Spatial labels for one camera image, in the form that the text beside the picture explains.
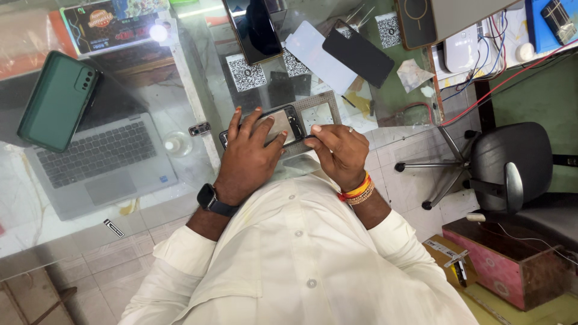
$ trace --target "laptop keyboard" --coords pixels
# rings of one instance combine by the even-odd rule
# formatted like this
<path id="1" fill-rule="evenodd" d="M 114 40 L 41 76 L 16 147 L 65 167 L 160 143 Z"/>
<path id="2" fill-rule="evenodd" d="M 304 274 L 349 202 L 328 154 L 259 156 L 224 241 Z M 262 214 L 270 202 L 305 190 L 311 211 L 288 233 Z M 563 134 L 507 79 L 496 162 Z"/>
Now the laptop keyboard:
<path id="1" fill-rule="evenodd" d="M 57 189 L 152 158 L 157 152 L 145 124 L 140 121 L 76 139 L 63 153 L 44 150 L 36 155 Z"/>

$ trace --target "qr code sticker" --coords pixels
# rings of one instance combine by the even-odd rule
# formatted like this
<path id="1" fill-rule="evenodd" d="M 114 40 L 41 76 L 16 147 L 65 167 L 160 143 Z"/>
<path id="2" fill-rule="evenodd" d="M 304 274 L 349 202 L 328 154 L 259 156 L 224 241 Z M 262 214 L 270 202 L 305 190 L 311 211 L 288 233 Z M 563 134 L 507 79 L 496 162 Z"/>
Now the qr code sticker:
<path id="1" fill-rule="evenodd" d="M 285 62 L 285 67 L 287 68 L 287 74 L 289 77 L 294 77 L 298 75 L 304 75 L 309 72 L 309 68 L 305 66 L 299 59 L 297 59 L 291 52 L 285 49 L 285 42 L 281 43 L 283 46 L 283 61 Z"/>
<path id="2" fill-rule="evenodd" d="M 399 33 L 399 24 L 395 12 L 377 16 L 375 19 L 377 20 L 381 45 L 384 49 L 401 43 L 401 34 Z"/>
<path id="3" fill-rule="evenodd" d="M 359 29 L 357 28 L 356 24 L 352 24 L 350 25 L 351 28 L 353 28 L 356 32 L 360 32 Z M 349 39 L 351 37 L 351 30 L 347 27 L 341 27 L 337 29 L 338 32 L 341 33 L 341 35 L 345 36 L 346 39 Z"/>
<path id="4" fill-rule="evenodd" d="M 245 91 L 267 83 L 261 64 L 249 65 L 242 54 L 227 57 L 229 70 L 237 91 Z"/>

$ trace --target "laptop trackpad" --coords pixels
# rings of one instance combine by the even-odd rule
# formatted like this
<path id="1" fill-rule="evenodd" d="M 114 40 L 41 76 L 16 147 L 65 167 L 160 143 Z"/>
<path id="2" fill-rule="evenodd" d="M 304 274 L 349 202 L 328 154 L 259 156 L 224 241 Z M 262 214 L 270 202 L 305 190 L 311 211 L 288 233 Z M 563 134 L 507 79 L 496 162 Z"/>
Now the laptop trackpad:
<path id="1" fill-rule="evenodd" d="M 94 205 L 101 205 L 118 198 L 136 193 L 128 171 L 121 171 L 112 175 L 95 179 L 84 185 Z"/>

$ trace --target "shirt sleeve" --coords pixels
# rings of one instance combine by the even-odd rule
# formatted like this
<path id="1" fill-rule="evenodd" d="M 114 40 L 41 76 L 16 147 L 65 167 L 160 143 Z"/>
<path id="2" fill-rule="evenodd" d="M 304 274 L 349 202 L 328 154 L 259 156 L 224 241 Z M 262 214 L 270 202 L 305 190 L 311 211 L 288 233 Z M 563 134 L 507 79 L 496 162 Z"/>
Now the shirt sleeve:
<path id="1" fill-rule="evenodd" d="M 153 256 L 157 260 L 125 308 L 119 325 L 170 324 L 188 306 L 209 268 L 215 245 L 183 226 L 155 246 Z"/>
<path id="2" fill-rule="evenodd" d="M 429 287 L 433 294 L 430 303 L 451 310 L 451 317 L 456 323 L 477 324 L 463 299 L 446 280 L 442 268 L 417 240 L 416 230 L 399 213 L 392 210 L 380 224 L 368 232 L 379 255 L 413 280 L 423 282 Z"/>

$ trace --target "smartwatch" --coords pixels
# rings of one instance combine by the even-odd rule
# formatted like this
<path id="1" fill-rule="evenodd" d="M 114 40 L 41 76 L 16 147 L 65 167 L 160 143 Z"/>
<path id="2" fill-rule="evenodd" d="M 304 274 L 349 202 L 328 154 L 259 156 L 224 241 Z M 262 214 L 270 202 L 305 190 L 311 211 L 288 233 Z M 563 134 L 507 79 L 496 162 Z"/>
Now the smartwatch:
<path id="1" fill-rule="evenodd" d="M 239 206 L 230 206 L 217 200 L 217 193 L 209 183 L 203 185 L 199 194 L 197 194 L 197 202 L 199 202 L 203 210 L 218 213 L 225 217 L 232 217 L 239 210 Z"/>

